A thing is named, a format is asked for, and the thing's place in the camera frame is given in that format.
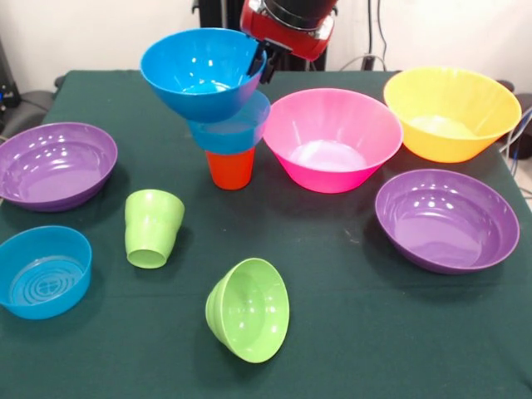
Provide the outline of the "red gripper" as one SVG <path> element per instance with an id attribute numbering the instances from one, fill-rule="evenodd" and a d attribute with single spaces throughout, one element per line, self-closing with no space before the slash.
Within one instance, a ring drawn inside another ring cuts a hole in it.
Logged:
<path id="1" fill-rule="evenodd" d="M 271 42 L 294 56 L 314 61 L 328 46 L 334 29 L 334 0 L 264 0 L 244 2 L 240 17 L 243 32 L 261 42 Z M 247 76 L 257 73 L 263 64 L 264 44 L 258 44 Z M 260 77 L 269 84 L 283 57 L 271 51 Z"/>

